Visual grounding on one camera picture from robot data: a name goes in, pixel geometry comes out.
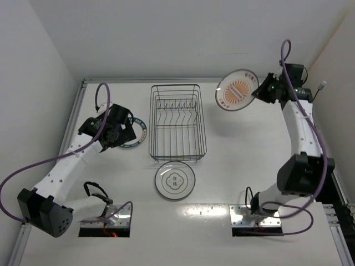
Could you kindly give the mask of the white plate dark rim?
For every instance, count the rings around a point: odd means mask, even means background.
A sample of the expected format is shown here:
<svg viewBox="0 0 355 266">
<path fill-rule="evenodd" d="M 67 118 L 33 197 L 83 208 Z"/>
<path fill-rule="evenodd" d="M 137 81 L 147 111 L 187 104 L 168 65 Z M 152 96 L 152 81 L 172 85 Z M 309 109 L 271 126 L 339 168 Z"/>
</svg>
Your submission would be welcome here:
<svg viewBox="0 0 355 266">
<path fill-rule="evenodd" d="M 180 201 L 188 197 L 195 184 L 195 172 L 182 161 L 164 163 L 154 177 L 154 185 L 158 194 L 169 201 Z"/>
</svg>

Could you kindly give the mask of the orange sunburst plate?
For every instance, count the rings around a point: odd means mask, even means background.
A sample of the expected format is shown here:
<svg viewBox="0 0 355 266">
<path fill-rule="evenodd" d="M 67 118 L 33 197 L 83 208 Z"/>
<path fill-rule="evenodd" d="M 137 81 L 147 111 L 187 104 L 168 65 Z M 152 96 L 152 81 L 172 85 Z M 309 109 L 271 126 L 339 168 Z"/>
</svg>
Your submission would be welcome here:
<svg viewBox="0 0 355 266">
<path fill-rule="evenodd" d="M 252 93 L 259 85 L 257 75 L 251 70 L 234 70 L 219 82 L 215 91 L 216 103 L 225 111 L 239 111 L 253 102 Z"/>
</svg>

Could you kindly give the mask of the wire dish rack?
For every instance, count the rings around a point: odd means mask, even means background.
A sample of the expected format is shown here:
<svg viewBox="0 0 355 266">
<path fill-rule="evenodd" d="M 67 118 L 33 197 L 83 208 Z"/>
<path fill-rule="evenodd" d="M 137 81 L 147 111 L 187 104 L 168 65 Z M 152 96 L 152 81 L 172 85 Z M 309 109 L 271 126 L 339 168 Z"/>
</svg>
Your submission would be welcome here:
<svg viewBox="0 0 355 266">
<path fill-rule="evenodd" d="M 151 87 L 149 155 L 156 162 L 196 162 L 207 153 L 201 88 L 197 84 Z"/>
</svg>

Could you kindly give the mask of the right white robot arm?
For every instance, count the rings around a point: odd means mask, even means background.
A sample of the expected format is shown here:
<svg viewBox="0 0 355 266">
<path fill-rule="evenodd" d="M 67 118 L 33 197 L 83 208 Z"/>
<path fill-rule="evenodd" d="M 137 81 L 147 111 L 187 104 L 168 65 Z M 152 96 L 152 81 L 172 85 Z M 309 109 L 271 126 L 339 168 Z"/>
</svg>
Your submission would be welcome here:
<svg viewBox="0 0 355 266">
<path fill-rule="evenodd" d="M 312 203 L 335 167 L 313 121 L 313 96 L 303 87 L 305 68 L 289 63 L 285 67 L 280 76 L 269 73 L 252 93 L 265 103 L 280 104 L 291 141 L 291 157 L 279 169 L 276 183 L 251 199 L 254 216 L 271 216 L 279 206 L 301 197 Z"/>
</svg>

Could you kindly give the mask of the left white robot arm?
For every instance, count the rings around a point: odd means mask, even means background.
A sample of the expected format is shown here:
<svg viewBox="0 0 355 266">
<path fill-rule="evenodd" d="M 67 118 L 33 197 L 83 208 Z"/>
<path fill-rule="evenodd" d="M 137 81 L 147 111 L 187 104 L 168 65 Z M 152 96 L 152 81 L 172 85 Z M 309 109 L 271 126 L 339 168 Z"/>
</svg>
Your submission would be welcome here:
<svg viewBox="0 0 355 266">
<path fill-rule="evenodd" d="M 135 139 L 133 114 L 113 104 L 108 113 L 88 118 L 79 128 L 67 153 L 31 190 L 17 196 L 24 220 L 51 235 L 62 236 L 73 222 L 105 222 L 113 200 L 104 193 L 69 201 L 68 193 L 75 180 L 96 155 Z"/>
</svg>

